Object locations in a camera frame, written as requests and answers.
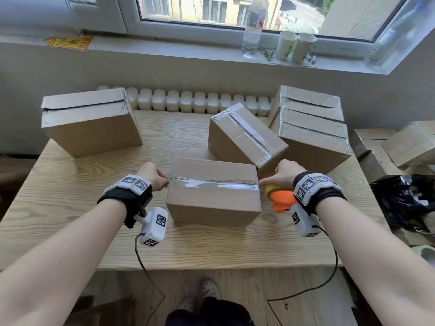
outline black cable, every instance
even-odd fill
[[[329,238],[329,235],[328,235],[328,234],[326,233],[326,231],[323,230],[321,227],[319,227],[319,226],[317,226],[317,225],[312,225],[312,227],[313,227],[313,228],[319,228],[319,229],[322,230],[323,233],[324,233],[325,235],[327,235],[327,237]],[[299,292],[299,293],[297,293],[297,294],[293,294],[293,295],[290,295],[290,296],[282,297],[282,298],[280,298],[280,299],[271,299],[271,300],[267,300],[268,305],[269,305],[269,308],[272,310],[272,312],[273,312],[273,314],[274,314],[276,320],[279,322],[279,324],[280,324],[281,326],[283,326],[283,325],[282,325],[281,321],[278,319],[278,316],[276,315],[275,311],[273,311],[270,302],[273,302],[273,301],[283,301],[283,300],[291,299],[292,297],[295,297],[295,296],[298,296],[298,295],[301,295],[301,294],[307,293],[307,292],[309,292],[309,291],[312,291],[312,290],[318,290],[319,288],[321,288],[321,287],[325,286],[327,283],[329,283],[329,282],[332,280],[332,278],[334,278],[335,273],[337,272],[337,269],[338,269],[338,255],[337,255],[337,251],[335,250],[335,248],[334,248],[334,253],[335,253],[335,266],[334,266],[334,271],[332,272],[332,274],[331,274],[331,276],[328,278],[328,280],[326,280],[322,285],[319,285],[319,286],[316,286],[316,287],[312,287],[312,288],[308,288],[307,290],[303,290],[303,291],[301,291],[301,292]]]
[[[147,322],[145,323],[145,326],[148,325],[151,317],[154,315],[154,313],[157,311],[157,309],[160,307],[161,303],[163,302],[163,300],[166,298],[165,295],[161,292],[161,290],[157,287],[157,285],[155,284],[155,282],[153,281],[153,279],[151,279],[150,275],[148,274],[147,269],[145,269],[144,264],[142,263],[142,260],[140,259],[139,256],[139,252],[138,252],[138,238],[141,235],[145,235],[144,233],[139,233],[136,238],[134,239],[134,251],[136,252],[136,256],[138,257],[138,261],[140,266],[142,267],[142,269],[145,271],[145,274],[147,275],[148,279],[151,281],[151,283],[154,285],[155,288],[157,288],[157,290],[159,291],[159,293],[161,294],[161,296],[163,297],[161,299],[161,301],[159,302],[159,304],[157,304],[157,307],[151,312],[150,316],[147,319]]]

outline plastic water bottle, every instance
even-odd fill
[[[251,1],[243,34],[242,53],[244,56],[250,56],[257,51],[268,8],[269,0]]]
[[[425,8],[426,4],[419,2],[413,10],[397,20],[364,58],[366,65],[368,67],[378,67],[398,49],[399,45],[404,46],[408,40],[408,34],[414,29],[416,19],[421,16]]]

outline black pants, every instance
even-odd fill
[[[165,326],[254,326],[249,312],[240,304],[206,297],[199,314],[175,310]]]

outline leg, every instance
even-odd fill
[[[165,326],[205,326],[199,315],[194,313],[194,298],[186,297],[166,318]]]
[[[200,316],[207,326],[254,325],[244,306],[220,300],[219,288],[213,279],[205,278],[201,281],[200,294],[204,297]]]

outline tree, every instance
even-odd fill
[[[329,12],[329,9],[331,9],[332,3],[334,0],[323,0],[323,6],[322,6],[322,14],[326,17],[326,15]]]

